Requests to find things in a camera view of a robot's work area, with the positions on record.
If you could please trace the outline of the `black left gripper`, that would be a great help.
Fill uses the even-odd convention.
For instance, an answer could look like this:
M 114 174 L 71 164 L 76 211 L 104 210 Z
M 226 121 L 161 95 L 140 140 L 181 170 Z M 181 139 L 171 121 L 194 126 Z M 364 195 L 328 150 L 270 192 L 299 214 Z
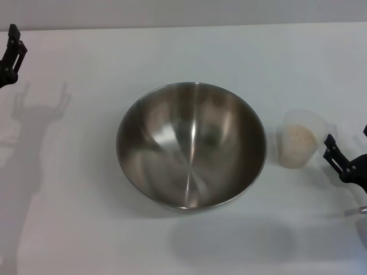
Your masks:
M 28 51 L 20 37 L 17 26 L 10 24 L 7 48 L 0 60 L 0 88 L 18 81 L 18 72 Z

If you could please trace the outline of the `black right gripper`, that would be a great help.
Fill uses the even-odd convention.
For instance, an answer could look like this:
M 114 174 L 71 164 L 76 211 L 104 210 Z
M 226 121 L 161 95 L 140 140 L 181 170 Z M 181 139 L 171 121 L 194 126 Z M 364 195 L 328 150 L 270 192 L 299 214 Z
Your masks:
M 367 137 L 367 125 L 363 133 Z M 353 160 L 348 160 L 340 151 L 331 134 L 327 135 L 324 144 L 326 150 L 323 158 L 337 172 L 340 180 L 344 183 L 355 183 L 366 193 L 366 154 L 360 155 Z

